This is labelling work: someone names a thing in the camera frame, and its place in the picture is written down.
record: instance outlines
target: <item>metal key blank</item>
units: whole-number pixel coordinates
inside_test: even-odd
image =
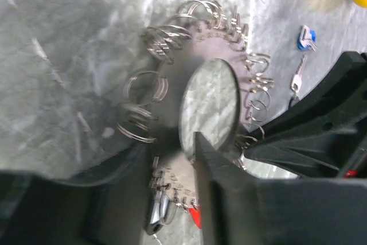
[[[303,55],[300,65],[297,69],[297,72],[292,79],[291,89],[295,92],[295,94],[298,94],[302,86],[302,73],[304,70],[304,66],[306,65],[306,62],[307,62],[307,55]]]

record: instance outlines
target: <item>silver keyring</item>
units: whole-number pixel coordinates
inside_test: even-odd
[[[257,123],[254,123],[254,125],[259,127],[261,131],[261,138],[265,139],[265,130],[263,129],[263,127],[261,125],[258,125]]]
[[[256,138],[254,138],[253,136],[249,136],[249,135],[242,135],[242,134],[239,134],[239,135],[237,135],[237,137],[236,137],[236,143],[237,143],[237,145],[239,146],[239,147],[242,147],[242,148],[246,148],[247,146],[249,146],[250,144],[248,143],[248,142],[243,142],[243,145],[240,145],[239,144],[239,137],[242,137],[242,138],[245,138],[245,139],[250,139],[250,140],[252,140],[253,142],[258,142],[258,140],[256,139]]]
[[[180,34],[168,32],[160,27],[148,27],[146,31],[146,35],[149,35],[150,30],[153,31],[152,33],[155,33],[155,31],[163,33],[165,36],[162,37],[162,39],[166,43],[169,43],[174,49],[182,49],[182,43],[181,43],[181,40],[179,39]]]
[[[124,127],[122,127],[119,123],[117,124],[117,129],[124,134],[125,136],[135,139],[137,141],[143,142],[143,143],[154,143],[155,141],[157,141],[156,138],[144,138],[141,137],[140,135],[136,135],[130,131],[128,131],[127,129],[125,129]]]
[[[268,109],[266,108],[266,109],[263,109],[262,111],[265,111],[265,112],[266,112],[266,115],[265,115],[264,119],[262,119],[262,120],[256,119],[256,118],[252,115],[252,111],[251,111],[251,110],[250,110],[250,111],[248,111],[247,118],[248,118],[248,119],[251,119],[252,121],[257,122],[257,123],[265,122],[265,121],[266,121],[266,119],[267,119],[267,117],[268,117]]]
[[[139,72],[136,75],[134,75],[133,77],[128,79],[128,81],[125,84],[124,89],[123,89],[123,96],[124,96],[125,99],[130,100],[130,89],[132,87],[132,84],[140,76],[145,75],[145,74],[155,74],[157,76],[157,78],[155,79],[157,90],[154,93],[154,95],[151,97],[151,99],[149,99],[148,101],[146,101],[144,103],[140,103],[140,104],[134,103],[136,106],[146,106],[146,105],[151,104],[151,103],[160,102],[165,97],[165,95],[167,94],[167,91],[168,91],[169,84],[168,84],[167,78],[165,76],[161,76],[160,72],[157,72],[157,71],[142,71],[142,72]]]
[[[147,50],[158,60],[163,60],[168,64],[172,64],[174,62],[173,55],[167,42],[157,32],[150,32],[150,31],[151,29],[147,31],[147,34],[154,38],[154,43],[149,42],[148,43],[149,47],[147,48]]]
[[[250,77],[248,81],[250,83],[255,83],[255,84],[268,84],[271,86],[271,88],[273,88],[273,85],[274,85],[274,80],[270,77],[255,76],[255,77]]]
[[[191,6],[188,9],[187,13],[183,13],[182,10],[187,7],[188,5]],[[210,22],[210,27],[213,25],[213,21],[216,21],[216,18],[213,14],[213,11],[211,10],[210,6],[208,5],[208,3],[206,1],[199,1],[199,0],[189,0],[185,3],[183,3],[178,9],[177,9],[177,13],[178,14],[187,14],[192,16],[192,14],[194,13],[195,9],[198,8],[199,6],[204,6],[206,12],[212,17],[209,22]]]
[[[260,105],[263,106],[264,108],[260,108],[260,107],[256,106],[255,103],[260,103]],[[268,109],[268,107],[261,100],[250,100],[250,102],[248,103],[248,105],[250,107],[252,107],[253,109],[258,110],[258,111],[262,111],[262,110]]]
[[[211,5],[215,9],[215,13],[213,13],[214,18],[216,19],[215,29],[223,30],[227,28],[227,18],[223,13],[220,4],[217,1],[204,1],[205,3]]]
[[[157,120],[157,117],[153,116],[151,112],[145,110],[141,106],[137,106],[136,104],[121,104],[121,107],[126,111],[129,111],[133,114],[138,114],[144,117],[145,120]]]
[[[172,22],[176,21],[176,20],[180,20],[181,18],[188,18],[192,20],[192,24],[197,28],[198,32],[201,33],[201,27],[199,24],[199,20],[194,17],[193,15],[190,14],[175,14],[174,16],[170,17],[166,24],[170,25]]]
[[[251,88],[249,90],[250,93],[254,93],[254,94],[258,94],[260,92],[264,92],[268,98],[268,104],[265,105],[266,109],[268,109],[271,105],[271,96],[270,93],[268,92],[268,88],[265,86],[261,86],[261,85],[257,85],[255,88]]]
[[[266,66],[263,68],[262,71],[254,73],[255,76],[262,76],[269,68],[270,66],[270,59],[271,57],[269,55],[260,54],[260,53],[250,53],[248,54],[247,58],[244,60],[244,66],[248,68],[252,73],[252,67],[255,64],[266,64]]]

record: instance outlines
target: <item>red tag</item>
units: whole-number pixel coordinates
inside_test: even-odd
[[[346,174],[344,175],[344,178],[355,177],[357,176],[357,174],[358,174],[358,171],[356,170],[348,170]]]
[[[201,215],[200,215],[200,207],[197,207],[197,209],[189,208],[189,212],[191,214],[191,217],[193,218],[196,226],[201,229]]]

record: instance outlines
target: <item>gray marbled surface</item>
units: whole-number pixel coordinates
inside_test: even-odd
[[[188,155],[193,153],[196,131],[208,137],[215,147],[223,143],[235,122],[236,105],[236,82],[229,65],[218,59],[198,69],[182,102],[181,126],[185,131],[181,143]]]
[[[139,35],[146,26],[162,23],[182,1],[0,0],[0,169],[68,178],[129,146],[131,141],[115,128],[122,84],[133,71],[154,65]],[[268,120],[287,109],[301,57],[295,46],[301,25],[316,31],[319,48],[309,57],[301,97],[343,50],[367,49],[367,9],[352,0],[218,1],[227,12],[239,6],[242,21],[250,24],[249,49],[272,56],[267,75],[276,87]],[[231,93],[220,93],[223,84],[231,85],[220,68],[204,69],[208,81],[190,88],[190,98],[197,93],[200,99],[200,110],[210,112],[213,100],[232,99]],[[213,77],[218,70],[223,75]],[[208,82],[220,98],[203,89]],[[211,125],[231,123],[224,114],[212,114],[215,122],[195,116],[190,125],[210,134]],[[187,129],[188,136],[193,129]],[[256,164],[254,173],[269,169]],[[176,234],[179,239],[186,231]]]

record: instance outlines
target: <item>silver key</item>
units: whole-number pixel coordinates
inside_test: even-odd
[[[315,52],[317,50],[317,46],[316,44],[313,42],[313,40],[307,40],[306,42],[310,47],[311,49]]]
[[[295,94],[298,94],[301,86],[302,86],[302,73],[304,70],[304,66],[307,62],[307,55],[303,55],[299,67],[294,75],[291,83],[291,89],[294,91]]]
[[[308,26],[303,25],[299,35],[299,42],[303,47],[310,46],[313,51],[317,50],[316,44],[312,40],[311,30]]]

